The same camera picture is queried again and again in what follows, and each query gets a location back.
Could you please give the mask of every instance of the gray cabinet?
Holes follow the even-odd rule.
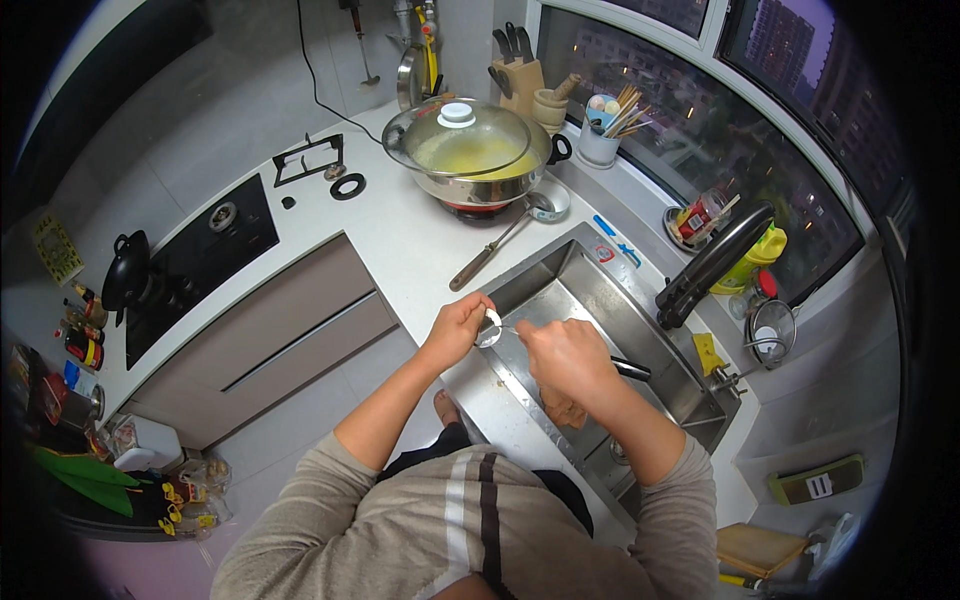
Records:
[[[395,324],[341,235],[199,333],[124,404],[204,448]]]

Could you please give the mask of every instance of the kitchen faucet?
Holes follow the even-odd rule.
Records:
[[[656,298],[660,326],[673,329],[684,324],[710,286],[743,258],[773,220],[774,206],[765,200],[756,203],[710,240],[676,277],[668,278],[666,287]]]

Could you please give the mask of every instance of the stainless steel sink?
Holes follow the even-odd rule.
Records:
[[[690,331],[685,326],[660,329],[654,305],[658,290],[619,252],[600,262],[601,246],[612,244],[582,223],[482,289],[506,325],[522,319],[537,326],[555,319],[592,322],[612,355],[645,365],[653,374],[648,383],[627,381],[712,452],[736,414],[739,398],[730,391],[715,395],[709,390],[699,372]],[[573,466],[585,475],[596,475],[636,518],[639,489],[607,430],[590,417],[580,430],[558,428],[546,416],[526,348],[517,336],[504,332],[481,352]]]

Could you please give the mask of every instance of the person's left hand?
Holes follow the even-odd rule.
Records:
[[[493,300],[480,292],[445,304],[433,322],[430,335],[417,351],[429,368],[440,374],[467,356],[477,338],[477,331],[488,308],[496,310]]]

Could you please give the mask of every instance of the wooden pestle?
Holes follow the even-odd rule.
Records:
[[[566,76],[564,82],[557,86],[557,89],[553,90],[553,95],[550,97],[551,100],[566,100],[573,92],[573,88],[576,87],[583,78],[576,73],[570,73]]]

